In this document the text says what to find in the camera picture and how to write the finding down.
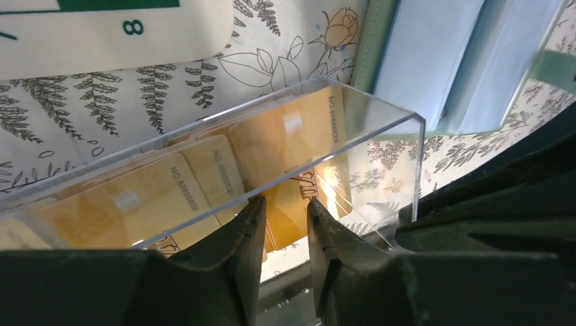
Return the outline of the green leather card holder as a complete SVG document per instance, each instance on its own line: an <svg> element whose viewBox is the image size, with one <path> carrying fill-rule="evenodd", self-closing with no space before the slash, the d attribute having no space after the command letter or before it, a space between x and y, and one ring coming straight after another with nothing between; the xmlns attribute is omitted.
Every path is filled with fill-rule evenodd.
<svg viewBox="0 0 576 326"><path fill-rule="evenodd" d="M353 70L361 91L429 132L502 126L524 82L575 92L575 55L545 43L574 1L370 1Z"/></svg>

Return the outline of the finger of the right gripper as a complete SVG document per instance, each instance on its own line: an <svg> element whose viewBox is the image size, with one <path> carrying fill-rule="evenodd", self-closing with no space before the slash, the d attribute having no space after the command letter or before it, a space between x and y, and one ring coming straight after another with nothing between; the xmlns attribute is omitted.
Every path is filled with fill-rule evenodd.
<svg viewBox="0 0 576 326"><path fill-rule="evenodd" d="M395 239L413 252L575 254L575 136L430 194Z"/></svg>

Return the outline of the green white chessboard mat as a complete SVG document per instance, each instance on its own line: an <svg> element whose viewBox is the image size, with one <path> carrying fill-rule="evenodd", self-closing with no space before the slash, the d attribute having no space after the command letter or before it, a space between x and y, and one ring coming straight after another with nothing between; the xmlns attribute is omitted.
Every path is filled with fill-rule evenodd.
<svg viewBox="0 0 576 326"><path fill-rule="evenodd" d="M233 25L230 0L2 1L1 79L209 58Z"/></svg>

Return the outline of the orange card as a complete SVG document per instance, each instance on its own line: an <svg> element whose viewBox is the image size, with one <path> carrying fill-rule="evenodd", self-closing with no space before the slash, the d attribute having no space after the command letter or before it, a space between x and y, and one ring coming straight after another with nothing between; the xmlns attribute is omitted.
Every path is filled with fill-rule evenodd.
<svg viewBox="0 0 576 326"><path fill-rule="evenodd" d="M220 225L231 221L247 204L236 159L228 138L222 134L200 140L191 137L171 140L166 145L182 154L192 170Z"/></svg>
<svg viewBox="0 0 576 326"><path fill-rule="evenodd" d="M307 235L306 211L318 200L330 214L352 212L342 87L328 86L233 124L230 140L250 189L266 199L264 250Z"/></svg>
<svg viewBox="0 0 576 326"><path fill-rule="evenodd" d="M159 236L147 249L170 256L219 229L210 215L166 233L210 209L185 157L174 153L47 206L40 214L73 248L123 249Z"/></svg>

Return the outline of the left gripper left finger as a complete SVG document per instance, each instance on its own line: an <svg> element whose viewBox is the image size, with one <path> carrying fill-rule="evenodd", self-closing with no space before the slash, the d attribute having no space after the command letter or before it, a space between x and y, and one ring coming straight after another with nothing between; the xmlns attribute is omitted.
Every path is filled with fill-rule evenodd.
<svg viewBox="0 0 576 326"><path fill-rule="evenodd" d="M2 325L254 325L266 200L170 257L153 250L1 253Z"/></svg>

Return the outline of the clear plastic card box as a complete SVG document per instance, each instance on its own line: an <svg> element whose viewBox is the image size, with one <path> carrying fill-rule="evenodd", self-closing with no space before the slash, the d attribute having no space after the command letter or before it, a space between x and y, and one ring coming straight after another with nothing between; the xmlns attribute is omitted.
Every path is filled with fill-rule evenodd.
<svg viewBox="0 0 576 326"><path fill-rule="evenodd" d="M367 150L389 137L419 146L425 120L316 77L81 166L2 178L1 248L150 249L172 255L267 202L267 252L305 237L318 200L357 221L359 192L386 168Z"/></svg>

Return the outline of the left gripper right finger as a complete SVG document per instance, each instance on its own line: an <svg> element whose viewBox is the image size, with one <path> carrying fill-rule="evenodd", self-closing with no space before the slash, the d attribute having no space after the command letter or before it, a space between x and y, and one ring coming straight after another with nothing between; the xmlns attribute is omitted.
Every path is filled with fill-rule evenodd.
<svg viewBox="0 0 576 326"><path fill-rule="evenodd" d="M551 253L383 251L307 207L324 325L574 325L575 269Z"/></svg>

